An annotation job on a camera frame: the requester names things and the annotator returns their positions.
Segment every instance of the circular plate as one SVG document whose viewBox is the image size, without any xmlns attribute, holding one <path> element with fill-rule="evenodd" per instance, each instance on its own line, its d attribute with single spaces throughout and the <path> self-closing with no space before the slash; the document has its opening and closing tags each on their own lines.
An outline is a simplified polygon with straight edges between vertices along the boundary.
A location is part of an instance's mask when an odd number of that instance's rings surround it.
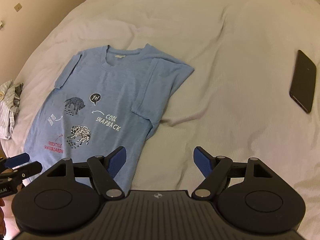
<svg viewBox="0 0 320 240">
<path fill-rule="evenodd" d="M 233 185 L 220 194 L 217 208 L 231 225 L 251 233 L 296 229 L 305 214 L 303 199 L 290 186 L 269 185 L 263 181 Z"/>
<path fill-rule="evenodd" d="M 98 212 L 99 195 L 89 186 L 69 181 L 25 187 L 12 201 L 19 226 L 28 232 L 57 234 L 78 228 Z"/>
</svg>

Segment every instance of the beige wall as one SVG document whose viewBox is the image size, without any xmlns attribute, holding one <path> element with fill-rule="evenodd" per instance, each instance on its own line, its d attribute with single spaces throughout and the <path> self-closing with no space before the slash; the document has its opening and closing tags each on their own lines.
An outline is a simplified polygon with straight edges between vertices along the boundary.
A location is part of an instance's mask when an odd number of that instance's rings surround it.
<svg viewBox="0 0 320 240">
<path fill-rule="evenodd" d="M 0 0 L 0 85 L 15 79 L 31 53 L 85 0 Z M 16 12 L 14 6 L 22 9 Z"/>
</svg>

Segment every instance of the white duvet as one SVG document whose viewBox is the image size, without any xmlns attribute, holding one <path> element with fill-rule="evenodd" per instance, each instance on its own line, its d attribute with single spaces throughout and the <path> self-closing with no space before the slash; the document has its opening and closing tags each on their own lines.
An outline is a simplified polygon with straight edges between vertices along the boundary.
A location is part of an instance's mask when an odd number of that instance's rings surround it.
<svg viewBox="0 0 320 240">
<path fill-rule="evenodd" d="M 29 127 L 56 78 L 78 51 L 150 43 L 195 68 L 171 97 L 143 148 L 133 189 L 187 189 L 203 180 L 193 149 L 235 162 L 260 158 L 306 202 L 299 233 L 320 239 L 320 85 L 311 114 L 289 97 L 301 49 L 320 64 L 320 5 L 313 0 L 87 0 L 31 55 L 8 156 L 22 153 Z"/>
</svg>

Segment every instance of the metal screw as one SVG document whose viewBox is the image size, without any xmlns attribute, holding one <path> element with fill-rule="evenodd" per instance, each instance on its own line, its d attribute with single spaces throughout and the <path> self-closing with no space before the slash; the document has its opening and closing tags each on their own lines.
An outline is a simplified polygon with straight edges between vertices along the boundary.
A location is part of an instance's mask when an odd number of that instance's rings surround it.
<svg viewBox="0 0 320 240">
<path fill-rule="evenodd" d="M 114 189 L 109 189 L 109 190 L 107 191 L 107 196 L 108 196 L 108 197 L 120 197 L 121 194 L 122 194 L 122 191 L 119 190 L 119 189 L 116 189 L 116 188 L 114 188 Z"/>
<path fill-rule="evenodd" d="M 195 194 L 198 197 L 209 197 L 211 192 L 207 189 L 201 188 L 201 189 L 197 189 Z"/>
</svg>

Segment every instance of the white arrow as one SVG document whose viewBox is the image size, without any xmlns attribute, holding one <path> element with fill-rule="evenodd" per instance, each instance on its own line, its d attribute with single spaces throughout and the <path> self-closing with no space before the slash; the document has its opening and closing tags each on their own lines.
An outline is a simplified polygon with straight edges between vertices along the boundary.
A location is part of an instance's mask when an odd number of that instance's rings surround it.
<svg viewBox="0 0 320 240">
<path fill-rule="evenodd" d="M 103 115 L 104 115 L 104 113 L 103 113 L 103 112 L 101 112 L 101 111 L 99 111 L 99 110 L 92 111 L 91 113 L 94 113 L 94 112 L 100 112 L 101 114 L 103 114 Z"/>
<path fill-rule="evenodd" d="M 57 120 L 55 120 L 55 121 L 59 121 L 59 120 L 61 120 L 61 118 L 62 118 L 62 117 L 63 117 L 63 116 L 61 116 L 61 117 L 60 117 L 60 119 L 57 119 Z"/>
</svg>

